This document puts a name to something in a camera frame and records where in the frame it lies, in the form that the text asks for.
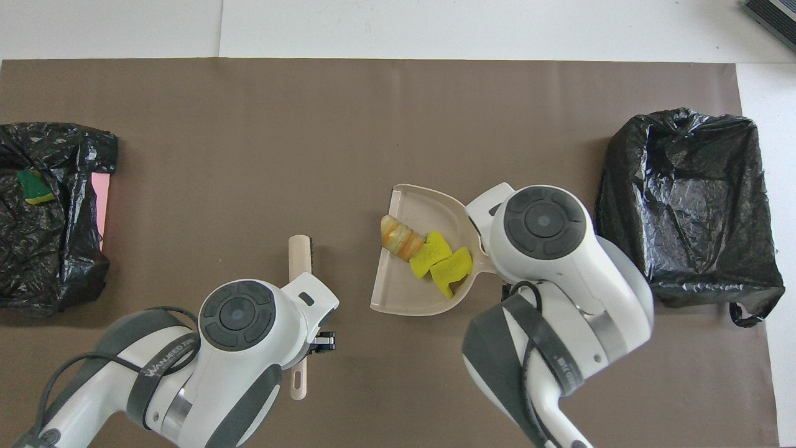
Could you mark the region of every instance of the black garbage bag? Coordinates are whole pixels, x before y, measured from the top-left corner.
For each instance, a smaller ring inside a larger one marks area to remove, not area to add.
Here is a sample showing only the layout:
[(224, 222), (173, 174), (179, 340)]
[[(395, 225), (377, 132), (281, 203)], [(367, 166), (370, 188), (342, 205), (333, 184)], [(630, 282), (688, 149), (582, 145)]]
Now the black garbage bag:
[[(0, 125), (0, 308), (51, 316), (95, 300), (108, 259), (100, 252), (92, 172), (112, 173), (117, 139), (77, 124)], [(35, 170), (54, 200), (24, 200), (20, 171)]]
[(742, 116), (633, 117), (608, 145), (595, 230), (665, 306), (729, 303), (733, 321), (751, 327), (785, 292), (757, 127)]

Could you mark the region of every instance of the brown mat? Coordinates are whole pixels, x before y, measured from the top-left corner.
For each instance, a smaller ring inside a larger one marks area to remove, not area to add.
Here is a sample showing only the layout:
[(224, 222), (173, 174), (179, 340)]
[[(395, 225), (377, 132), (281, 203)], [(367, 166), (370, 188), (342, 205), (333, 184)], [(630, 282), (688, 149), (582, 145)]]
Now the brown mat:
[[(0, 446), (33, 421), (53, 370), (116, 318), (198, 310), (223, 282), (287, 281), (287, 239), (341, 299), (338, 350), (309, 360), (249, 446), (527, 446), (476, 388), (460, 346), (499, 300), (480, 277), (445, 314), (369, 309), (379, 217), (396, 183), (464, 203), (501, 181), (595, 201), (607, 140), (633, 115), (740, 114), (733, 65), (527, 61), (3, 61), (0, 122), (72, 121), (120, 138), (100, 299), (49, 320), (0, 313)], [(763, 325), (657, 309), (653, 339), (564, 400), (597, 446), (773, 446)], [(170, 446), (116, 415), (93, 446)]]

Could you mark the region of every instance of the yellow sponge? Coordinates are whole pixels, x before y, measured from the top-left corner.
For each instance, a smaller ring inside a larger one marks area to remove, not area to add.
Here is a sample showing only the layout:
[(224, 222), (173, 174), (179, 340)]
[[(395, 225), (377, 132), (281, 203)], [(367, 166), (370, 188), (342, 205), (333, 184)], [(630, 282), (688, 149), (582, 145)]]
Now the yellow sponge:
[(425, 244), (415, 256), (409, 258), (409, 266), (412, 267), (412, 272), (415, 273), (417, 278), (423, 278), (434, 264), (450, 257), (452, 254), (453, 251), (445, 241), (445, 238), (443, 238), (443, 235), (434, 231), (428, 234)]
[(473, 258), (466, 247), (431, 267), (431, 278), (448, 298), (453, 297), (451, 283), (462, 280), (473, 272)]

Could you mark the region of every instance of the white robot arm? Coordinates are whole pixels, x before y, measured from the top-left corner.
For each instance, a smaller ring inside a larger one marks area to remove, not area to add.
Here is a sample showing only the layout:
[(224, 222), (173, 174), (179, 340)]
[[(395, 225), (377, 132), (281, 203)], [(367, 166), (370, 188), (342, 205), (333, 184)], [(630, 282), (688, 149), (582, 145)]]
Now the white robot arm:
[(591, 446), (559, 398), (650, 338), (649, 286), (621, 250), (595, 236), (586, 208), (566, 190), (503, 183), (466, 210), (514, 285), (470, 322), (468, 372), (538, 446)]
[(338, 304), (304, 273), (281, 289), (222, 285), (201, 307), (199, 334), (164, 309), (125, 316), (14, 448), (84, 448), (118, 411), (181, 448), (240, 446), (271, 409), (282, 371), (334, 350), (334, 334), (318, 332)]

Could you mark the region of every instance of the beige dustpan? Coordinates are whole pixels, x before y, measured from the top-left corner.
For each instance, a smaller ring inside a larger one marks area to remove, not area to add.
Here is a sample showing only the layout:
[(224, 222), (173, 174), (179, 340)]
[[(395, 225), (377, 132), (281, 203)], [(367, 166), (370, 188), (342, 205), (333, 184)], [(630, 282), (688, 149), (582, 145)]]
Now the beige dustpan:
[(392, 188), (389, 213), (420, 234), (439, 231), (454, 251), (466, 247), (473, 258), (473, 272), (455, 288), (454, 296), (449, 299), (437, 289), (430, 276), (418, 279), (406, 261), (382, 248), (370, 308), (402, 316), (433, 316), (455, 307), (470, 290), (477, 275), (495, 273), (464, 204), (455, 198), (401, 183)]

